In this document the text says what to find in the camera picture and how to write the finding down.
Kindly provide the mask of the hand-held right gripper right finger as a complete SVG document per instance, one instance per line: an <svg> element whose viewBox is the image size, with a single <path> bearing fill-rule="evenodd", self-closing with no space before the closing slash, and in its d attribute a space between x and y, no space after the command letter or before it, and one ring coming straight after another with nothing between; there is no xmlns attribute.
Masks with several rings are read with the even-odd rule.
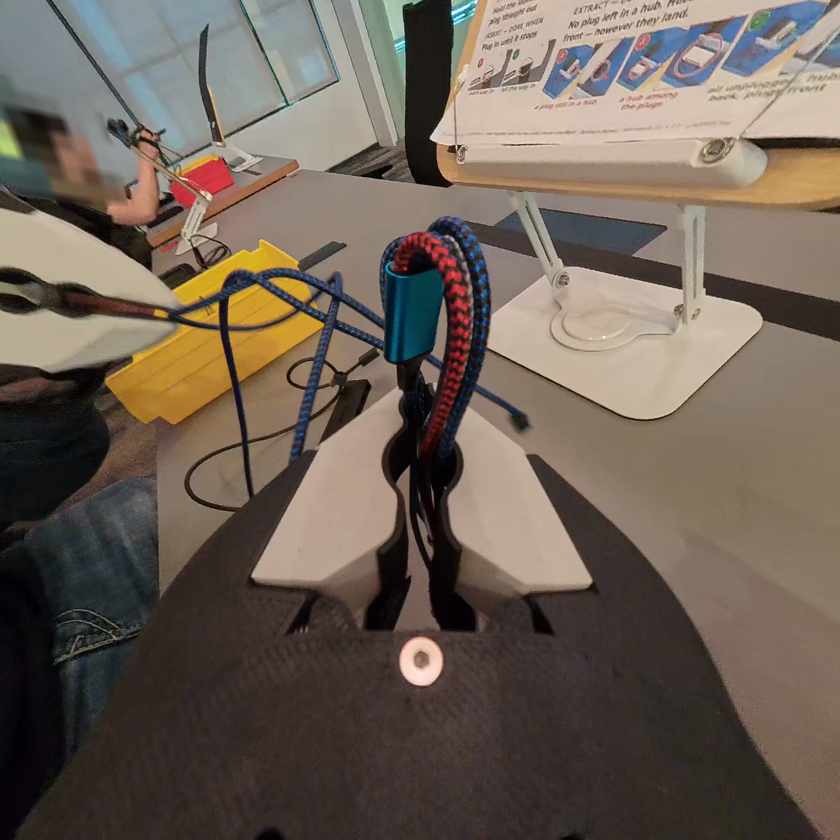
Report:
<svg viewBox="0 0 840 840"><path fill-rule="evenodd" d="M434 618L474 631L510 599L593 584L524 450L468 410L434 474Z"/></svg>

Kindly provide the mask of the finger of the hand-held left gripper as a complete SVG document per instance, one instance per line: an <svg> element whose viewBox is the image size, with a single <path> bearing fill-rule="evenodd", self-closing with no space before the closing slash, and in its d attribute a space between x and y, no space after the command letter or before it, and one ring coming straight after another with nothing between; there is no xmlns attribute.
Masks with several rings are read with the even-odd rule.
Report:
<svg viewBox="0 0 840 840"><path fill-rule="evenodd" d="M147 350L178 329L178 323L153 312L3 311L2 377L98 368Z"/></svg>
<svg viewBox="0 0 840 840"><path fill-rule="evenodd" d="M66 302L71 291L163 311L180 303L136 259L17 197L2 198L1 268L3 294L23 292L45 308Z"/></svg>

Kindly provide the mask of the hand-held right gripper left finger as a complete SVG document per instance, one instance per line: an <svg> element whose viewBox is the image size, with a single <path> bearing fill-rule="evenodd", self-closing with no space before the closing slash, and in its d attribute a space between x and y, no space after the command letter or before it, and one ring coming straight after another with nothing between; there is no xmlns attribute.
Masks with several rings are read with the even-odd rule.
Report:
<svg viewBox="0 0 840 840"><path fill-rule="evenodd" d="M340 599L367 629L396 627L411 583L407 527L383 457L403 428L402 397L390 391L320 444L252 582Z"/></svg>

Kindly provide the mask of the black usb hub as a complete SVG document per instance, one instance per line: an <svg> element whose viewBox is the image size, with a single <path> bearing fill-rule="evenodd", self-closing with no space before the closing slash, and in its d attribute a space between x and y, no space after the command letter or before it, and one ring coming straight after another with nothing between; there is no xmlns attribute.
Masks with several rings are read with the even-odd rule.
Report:
<svg viewBox="0 0 840 840"><path fill-rule="evenodd" d="M321 444L362 414L370 392L371 382L367 379L347 381L341 386L337 401L323 430Z"/></svg>

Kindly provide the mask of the yellow plastic bin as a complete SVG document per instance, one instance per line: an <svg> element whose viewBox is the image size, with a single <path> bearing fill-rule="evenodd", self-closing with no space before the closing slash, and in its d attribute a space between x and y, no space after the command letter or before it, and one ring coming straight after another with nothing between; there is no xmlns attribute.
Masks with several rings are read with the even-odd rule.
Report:
<svg viewBox="0 0 840 840"><path fill-rule="evenodd" d="M183 304L209 298L221 290L232 270L298 268L298 261L276 246L259 241L254 250L240 250L175 289ZM241 380L310 338L320 330L305 314L269 329L232 332L234 360ZM175 425L230 389L228 368L218 333L180 327L152 348L136 354L105 381L126 410L142 423L163 419Z"/></svg>

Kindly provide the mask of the person's left forearm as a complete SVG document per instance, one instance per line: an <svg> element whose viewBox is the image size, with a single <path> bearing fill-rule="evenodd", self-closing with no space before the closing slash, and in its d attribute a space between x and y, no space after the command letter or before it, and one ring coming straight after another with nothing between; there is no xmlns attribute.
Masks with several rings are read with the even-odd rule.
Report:
<svg viewBox="0 0 840 840"><path fill-rule="evenodd" d="M2 381L1 530L47 517L96 475L110 432L96 406L107 370Z"/></svg>

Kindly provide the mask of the red desk tray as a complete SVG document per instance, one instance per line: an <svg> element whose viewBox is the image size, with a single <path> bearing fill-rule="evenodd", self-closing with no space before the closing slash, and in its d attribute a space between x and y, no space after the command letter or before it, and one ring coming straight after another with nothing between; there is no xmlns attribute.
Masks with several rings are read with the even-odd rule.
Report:
<svg viewBox="0 0 840 840"><path fill-rule="evenodd" d="M185 182L191 183L195 189L211 196L235 186L234 175L226 161L215 154L207 154L191 164L177 167L174 172ZM195 196L179 182L171 183L171 194L180 207L189 208L195 202Z"/></svg>

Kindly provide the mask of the wooden desk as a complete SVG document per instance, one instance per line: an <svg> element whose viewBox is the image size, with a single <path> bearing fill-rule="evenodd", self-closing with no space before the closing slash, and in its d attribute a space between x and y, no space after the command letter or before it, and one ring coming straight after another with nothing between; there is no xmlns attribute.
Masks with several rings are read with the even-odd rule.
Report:
<svg viewBox="0 0 840 840"><path fill-rule="evenodd" d="M225 187L221 192L213 195L205 211L198 230L203 231L212 226L215 216L223 211L243 202L246 198L257 194L280 180L299 170L297 160L267 156L255 166L255 169L233 174L233 185ZM189 210L183 208L175 200L164 200L158 220L145 229L146 237L153 248L158 248L170 241L181 238L181 231L186 225Z"/></svg>

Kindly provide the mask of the person's legs in jeans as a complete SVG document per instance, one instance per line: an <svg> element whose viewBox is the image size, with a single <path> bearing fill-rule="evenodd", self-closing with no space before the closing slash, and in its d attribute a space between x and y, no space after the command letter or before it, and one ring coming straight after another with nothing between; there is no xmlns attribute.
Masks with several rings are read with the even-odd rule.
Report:
<svg viewBox="0 0 840 840"><path fill-rule="evenodd" d="M160 595L158 483L133 477L54 513L4 552L43 586L69 760L109 703Z"/></svg>

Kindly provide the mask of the small black table strip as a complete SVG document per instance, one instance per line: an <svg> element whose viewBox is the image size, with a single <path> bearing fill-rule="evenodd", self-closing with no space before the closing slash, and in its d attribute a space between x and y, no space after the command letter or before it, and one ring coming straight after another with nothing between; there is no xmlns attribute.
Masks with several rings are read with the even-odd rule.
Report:
<svg viewBox="0 0 840 840"><path fill-rule="evenodd" d="M320 265L326 259L337 255L341 250L345 249L347 245L340 241L330 241L325 245L316 248L311 253L300 258L298 261L298 269L307 272L315 266Z"/></svg>

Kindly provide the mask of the black office chair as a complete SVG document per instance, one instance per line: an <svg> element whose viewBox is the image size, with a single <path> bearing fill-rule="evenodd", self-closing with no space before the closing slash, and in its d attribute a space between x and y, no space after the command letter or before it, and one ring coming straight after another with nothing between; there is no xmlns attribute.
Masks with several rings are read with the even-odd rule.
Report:
<svg viewBox="0 0 840 840"><path fill-rule="evenodd" d="M454 26L449 1L407 3L405 39L405 153L416 184L449 187L437 163L433 131L445 114L451 85Z"/></svg>

